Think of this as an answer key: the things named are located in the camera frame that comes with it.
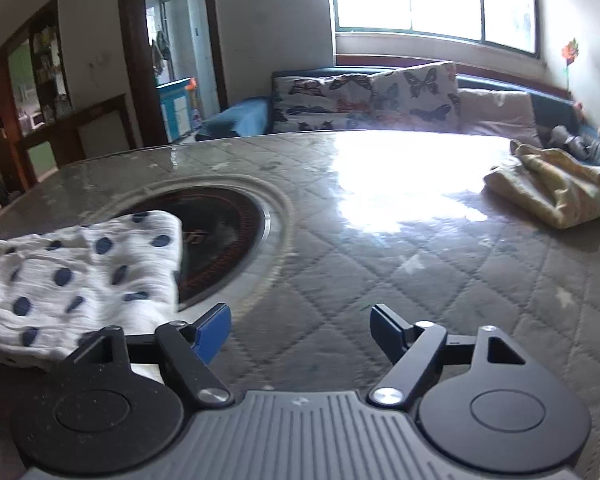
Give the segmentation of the white polka dot garment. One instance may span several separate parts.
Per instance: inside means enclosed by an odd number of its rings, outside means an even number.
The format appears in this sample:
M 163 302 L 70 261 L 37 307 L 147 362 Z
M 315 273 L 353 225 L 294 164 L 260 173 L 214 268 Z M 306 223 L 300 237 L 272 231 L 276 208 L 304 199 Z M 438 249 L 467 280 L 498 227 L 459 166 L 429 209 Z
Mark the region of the white polka dot garment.
M 141 335 L 174 320 L 182 234 L 150 210 L 0 240 L 0 363 L 49 368 L 106 326 Z

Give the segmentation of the black round table inset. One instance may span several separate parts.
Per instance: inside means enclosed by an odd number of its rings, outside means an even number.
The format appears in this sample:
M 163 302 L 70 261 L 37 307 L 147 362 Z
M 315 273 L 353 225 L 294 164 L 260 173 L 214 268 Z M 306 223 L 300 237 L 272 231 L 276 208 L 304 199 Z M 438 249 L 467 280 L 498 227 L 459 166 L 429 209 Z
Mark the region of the black round table inset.
M 151 210 L 173 214 L 182 224 L 182 262 L 176 274 L 178 308 L 206 300 L 257 255 L 271 216 L 255 195 L 229 186 L 201 185 L 143 198 L 120 211 L 135 217 Z

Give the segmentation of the grey quilted star mat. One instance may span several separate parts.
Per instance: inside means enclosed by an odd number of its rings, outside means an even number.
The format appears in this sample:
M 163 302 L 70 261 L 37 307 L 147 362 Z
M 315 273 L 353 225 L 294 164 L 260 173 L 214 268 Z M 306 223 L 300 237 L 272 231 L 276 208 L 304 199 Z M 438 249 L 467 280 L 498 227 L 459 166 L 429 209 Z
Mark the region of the grey quilted star mat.
M 584 401 L 578 465 L 600 479 L 600 218 L 554 230 L 490 193 L 505 139 L 287 133 L 178 144 L 60 170 L 0 212 L 0 238 L 97 222 L 189 185 L 257 197 L 271 227 L 216 294 L 232 336 L 213 366 L 235 392 L 366 390 L 388 368 L 368 331 L 382 302 L 453 334 L 498 326 Z

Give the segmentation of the yellow folded cloth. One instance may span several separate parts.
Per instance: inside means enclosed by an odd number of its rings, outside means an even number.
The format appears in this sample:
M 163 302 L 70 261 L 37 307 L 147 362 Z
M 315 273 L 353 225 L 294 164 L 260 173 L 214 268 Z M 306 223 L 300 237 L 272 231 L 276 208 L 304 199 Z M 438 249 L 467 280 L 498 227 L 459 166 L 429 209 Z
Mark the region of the yellow folded cloth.
M 491 192 L 558 230 L 600 218 L 600 166 L 582 164 L 559 148 L 516 140 L 509 151 L 483 177 Z

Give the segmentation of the dark wooden counter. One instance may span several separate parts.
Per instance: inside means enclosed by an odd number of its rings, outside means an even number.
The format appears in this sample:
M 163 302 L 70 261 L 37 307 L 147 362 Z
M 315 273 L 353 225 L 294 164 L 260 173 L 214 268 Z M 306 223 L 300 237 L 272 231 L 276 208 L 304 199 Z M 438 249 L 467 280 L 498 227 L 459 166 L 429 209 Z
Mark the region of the dark wooden counter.
M 125 141 L 137 148 L 125 95 L 114 96 L 23 134 L 19 124 L 6 133 L 17 191 L 27 191 L 55 171 L 86 159 L 80 130 L 109 114 L 119 117 Z

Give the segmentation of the beige plain cushion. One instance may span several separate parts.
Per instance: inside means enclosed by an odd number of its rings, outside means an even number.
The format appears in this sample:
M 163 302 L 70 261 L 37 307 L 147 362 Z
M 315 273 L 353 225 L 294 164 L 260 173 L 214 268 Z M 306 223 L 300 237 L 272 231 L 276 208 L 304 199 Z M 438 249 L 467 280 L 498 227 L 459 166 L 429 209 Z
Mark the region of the beige plain cushion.
M 458 96 L 462 133 L 501 136 L 536 148 L 542 146 L 529 93 L 460 89 Z

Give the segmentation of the butterfly print pillow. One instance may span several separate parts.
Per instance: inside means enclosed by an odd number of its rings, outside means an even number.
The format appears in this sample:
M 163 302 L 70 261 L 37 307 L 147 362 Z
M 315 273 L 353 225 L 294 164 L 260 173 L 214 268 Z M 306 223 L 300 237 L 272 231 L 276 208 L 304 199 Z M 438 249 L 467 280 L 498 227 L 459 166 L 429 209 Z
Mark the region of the butterfly print pillow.
M 373 129 L 370 76 L 273 79 L 272 133 Z
M 460 97 L 453 62 L 384 70 L 370 77 L 379 128 L 460 131 Z

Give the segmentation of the blue white cabinet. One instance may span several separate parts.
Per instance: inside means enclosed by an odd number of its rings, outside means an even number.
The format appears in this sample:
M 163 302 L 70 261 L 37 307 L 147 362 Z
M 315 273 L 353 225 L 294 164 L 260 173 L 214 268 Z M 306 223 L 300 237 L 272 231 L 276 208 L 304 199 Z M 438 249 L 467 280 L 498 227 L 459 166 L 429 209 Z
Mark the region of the blue white cabinet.
M 190 106 L 187 87 L 190 79 L 183 78 L 157 87 L 160 108 L 169 143 L 193 132 L 194 112 Z

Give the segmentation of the grey stuffed toy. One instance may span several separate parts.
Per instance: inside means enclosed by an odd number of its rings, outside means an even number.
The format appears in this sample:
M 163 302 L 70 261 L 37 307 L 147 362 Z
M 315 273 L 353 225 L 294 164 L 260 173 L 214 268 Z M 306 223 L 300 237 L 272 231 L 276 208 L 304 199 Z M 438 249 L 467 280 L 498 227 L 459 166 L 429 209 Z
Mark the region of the grey stuffed toy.
M 550 130 L 547 146 L 559 148 L 575 159 L 591 164 L 600 157 L 600 147 L 589 136 L 571 133 L 564 126 L 556 126 Z

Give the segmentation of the blue sofa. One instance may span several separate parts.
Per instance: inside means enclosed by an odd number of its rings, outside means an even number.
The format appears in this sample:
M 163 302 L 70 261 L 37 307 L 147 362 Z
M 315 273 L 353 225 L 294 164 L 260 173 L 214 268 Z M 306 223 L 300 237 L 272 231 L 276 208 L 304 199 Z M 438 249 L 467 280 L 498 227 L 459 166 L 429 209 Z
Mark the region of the blue sofa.
M 353 129 L 481 134 L 560 148 L 600 166 L 600 134 L 585 123 L 579 104 L 455 69 L 439 62 L 275 72 L 269 96 L 206 120 L 195 139 Z

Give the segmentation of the dark wooden shelf unit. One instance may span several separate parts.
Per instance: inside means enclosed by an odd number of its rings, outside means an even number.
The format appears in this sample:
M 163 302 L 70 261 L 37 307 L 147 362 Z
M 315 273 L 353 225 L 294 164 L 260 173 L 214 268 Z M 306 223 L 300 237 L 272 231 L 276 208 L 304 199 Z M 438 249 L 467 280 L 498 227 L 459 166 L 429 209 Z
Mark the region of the dark wooden shelf unit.
M 69 106 L 61 53 L 58 1 L 37 10 L 0 47 L 0 203 L 5 205 L 58 169 L 52 144 L 19 142 Z

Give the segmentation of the colourful pinwheel flower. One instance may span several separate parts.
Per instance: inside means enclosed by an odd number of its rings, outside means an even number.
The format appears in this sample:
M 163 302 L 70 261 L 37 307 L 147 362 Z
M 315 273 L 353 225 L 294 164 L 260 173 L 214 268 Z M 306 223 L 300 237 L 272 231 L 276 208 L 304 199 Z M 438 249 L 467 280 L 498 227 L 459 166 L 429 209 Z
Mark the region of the colourful pinwheel flower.
M 565 60 L 565 81 L 566 90 L 570 91 L 570 67 L 576 62 L 579 56 L 579 44 L 576 38 L 570 40 L 565 47 L 562 48 L 562 58 Z

